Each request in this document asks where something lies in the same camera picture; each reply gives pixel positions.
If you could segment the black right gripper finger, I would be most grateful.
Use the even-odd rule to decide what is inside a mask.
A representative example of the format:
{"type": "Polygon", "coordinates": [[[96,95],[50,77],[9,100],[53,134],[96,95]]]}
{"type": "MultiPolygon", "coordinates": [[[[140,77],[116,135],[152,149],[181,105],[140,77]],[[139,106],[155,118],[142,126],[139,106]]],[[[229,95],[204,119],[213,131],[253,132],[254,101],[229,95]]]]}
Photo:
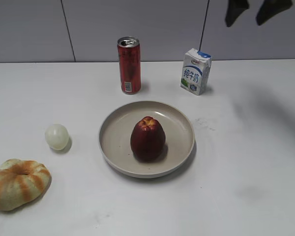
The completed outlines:
{"type": "Polygon", "coordinates": [[[292,0],[264,0],[256,16],[257,25],[261,26],[275,15],[290,9],[292,5],[292,0]]]}

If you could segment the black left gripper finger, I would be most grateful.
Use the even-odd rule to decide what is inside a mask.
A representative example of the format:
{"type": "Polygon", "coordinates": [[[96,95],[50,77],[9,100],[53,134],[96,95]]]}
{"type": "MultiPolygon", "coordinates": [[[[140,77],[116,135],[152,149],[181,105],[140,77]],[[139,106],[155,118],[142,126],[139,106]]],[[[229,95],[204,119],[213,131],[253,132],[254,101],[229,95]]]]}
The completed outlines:
{"type": "Polygon", "coordinates": [[[225,17],[226,26],[231,27],[236,19],[247,9],[249,9],[248,0],[228,0],[225,17]]]}

